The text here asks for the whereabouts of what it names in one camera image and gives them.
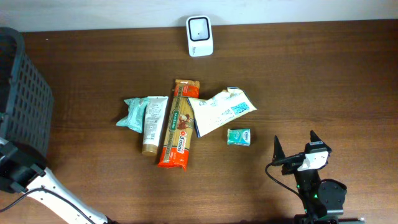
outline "basket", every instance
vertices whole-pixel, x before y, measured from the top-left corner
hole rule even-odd
[[[22,35],[0,27],[0,137],[46,156],[54,98],[25,53]]]

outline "blue plastic packet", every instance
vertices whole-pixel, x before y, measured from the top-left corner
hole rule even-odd
[[[227,144],[250,146],[250,129],[229,129]]]
[[[124,102],[129,105],[129,115],[118,121],[116,125],[120,127],[128,127],[133,131],[142,133],[145,108],[149,102],[149,99],[133,98],[124,100]]]

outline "spaghetti package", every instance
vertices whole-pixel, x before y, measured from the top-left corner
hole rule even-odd
[[[193,134],[193,111],[188,97],[199,97],[199,81],[176,80],[159,167],[187,169],[190,141]]]

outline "brown wooden surface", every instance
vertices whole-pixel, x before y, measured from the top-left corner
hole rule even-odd
[[[321,178],[348,186],[346,218],[398,222],[398,23],[315,22],[214,27],[214,54],[191,58],[185,28],[24,34],[55,98],[49,166],[88,205],[121,223],[267,221],[303,213],[264,173],[278,135],[287,155],[309,132],[333,149]],[[140,154],[142,136],[116,121],[123,99],[171,95],[199,80],[201,98],[246,90],[258,110],[192,139],[188,170]],[[250,147],[227,146],[251,128]],[[281,177],[287,185],[293,176]],[[17,195],[0,192],[4,207]],[[63,223],[32,199],[0,223]]]

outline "white wall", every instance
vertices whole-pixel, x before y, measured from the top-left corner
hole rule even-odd
[[[20,31],[398,18],[398,0],[0,0],[0,24]]]

